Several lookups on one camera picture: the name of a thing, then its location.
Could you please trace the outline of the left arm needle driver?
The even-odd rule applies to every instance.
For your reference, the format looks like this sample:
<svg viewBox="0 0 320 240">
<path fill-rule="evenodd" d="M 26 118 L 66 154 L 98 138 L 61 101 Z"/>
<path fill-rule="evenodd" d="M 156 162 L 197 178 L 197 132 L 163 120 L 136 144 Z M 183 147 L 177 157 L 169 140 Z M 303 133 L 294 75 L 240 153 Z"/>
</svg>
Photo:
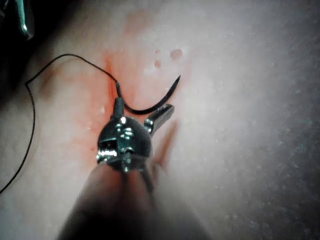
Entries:
<svg viewBox="0 0 320 240">
<path fill-rule="evenodd" d="M 96 161 L 116 171 L 142 171 L 152 153 L 149 132 L 136 119 L 117 116 L 101 130 L 97 140 Z"/>
</svg>

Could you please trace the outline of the left arm needle driver jaw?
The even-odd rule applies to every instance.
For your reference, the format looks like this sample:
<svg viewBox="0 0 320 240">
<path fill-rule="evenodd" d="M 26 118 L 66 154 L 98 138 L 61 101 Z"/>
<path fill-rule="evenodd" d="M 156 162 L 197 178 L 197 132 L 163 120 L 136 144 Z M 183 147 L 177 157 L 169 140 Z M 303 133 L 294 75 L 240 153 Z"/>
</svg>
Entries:
<svg viewBox="0 0 320 240">
<path fill-rule="evenodd" d="M 122 118 L 124 116 L 124 100 L 122 97 L 117 97 L 113 105 L 113 118 Z"/>
<path fill-rule="evenodd" d="M 144 128 L 152 137 L 157 130 L 168 121 L 175 111 L 175 107 L 171 104 L 164 104 L 156 109 L 151 115 L 144 120 Z"/>
</svg>

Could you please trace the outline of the right arm needle driver jaw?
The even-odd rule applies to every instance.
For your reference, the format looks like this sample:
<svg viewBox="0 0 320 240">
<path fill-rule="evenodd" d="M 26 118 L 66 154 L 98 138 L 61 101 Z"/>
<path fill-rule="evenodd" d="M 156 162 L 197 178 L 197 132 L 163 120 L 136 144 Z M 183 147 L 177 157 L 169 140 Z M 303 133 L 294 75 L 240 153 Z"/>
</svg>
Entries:
<svg viewBox="0 0 320 240">
<path fill-rule="evenodd" d="M 35 34 L 35 21 L 30 0 L 14 0 L 14 11 L 19 33 L 29 41 Z"/>
</svg>

